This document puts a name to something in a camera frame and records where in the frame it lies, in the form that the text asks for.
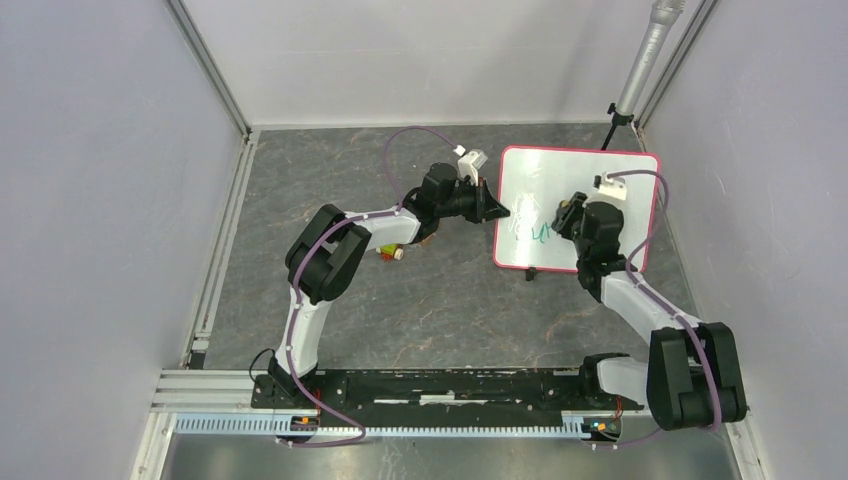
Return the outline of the pink framed whiteboard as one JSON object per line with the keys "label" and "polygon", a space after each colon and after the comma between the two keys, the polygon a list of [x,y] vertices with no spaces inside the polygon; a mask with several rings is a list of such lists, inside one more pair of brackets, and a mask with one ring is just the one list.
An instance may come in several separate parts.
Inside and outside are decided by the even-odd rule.
{"label": "pink framed whiteboard", "polygon": [[498,201],[511,215],[496,221],[493,261],[502,268],[576,271],[574,244],[552,226],[559,204],[594,194],[594,178],[630,170],[658,172],[650,153],[509,146],[502,154]]}

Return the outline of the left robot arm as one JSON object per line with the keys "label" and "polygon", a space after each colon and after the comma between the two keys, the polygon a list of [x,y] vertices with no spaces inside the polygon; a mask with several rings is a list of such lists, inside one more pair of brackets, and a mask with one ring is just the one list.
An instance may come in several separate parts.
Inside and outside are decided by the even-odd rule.
{"label": "left robot arm", "polygon": [[447,163],[433,164],[421,185],[389,209],[353,213],[322,206],[285,258],[291,303],[283,341],[268,369],[278,397],[295,408],[312,399],[314,381],[308,374],[318,363],[326,317],[368,251],[419,243],[436,232],[443,218],[481,224],[510,214],[485,179],[461,175]]}

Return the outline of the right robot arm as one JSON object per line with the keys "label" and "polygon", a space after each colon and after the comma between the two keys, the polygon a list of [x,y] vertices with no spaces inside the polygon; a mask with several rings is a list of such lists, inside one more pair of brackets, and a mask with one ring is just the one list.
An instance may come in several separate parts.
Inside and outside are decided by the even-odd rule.
{"label": "right robot arm", "polygon": [[702,322],[652,288],[620,251],[623,227],[624,213],[613,199],[583,192],[559,203],[552,224],[574,245],[580,286],[649,347],[645,362],[624,353],[585,357],[580,400],[591,408],[616,396],[631,400],[647,407],[665,431],[744,420],[749,406],[732,330]]}

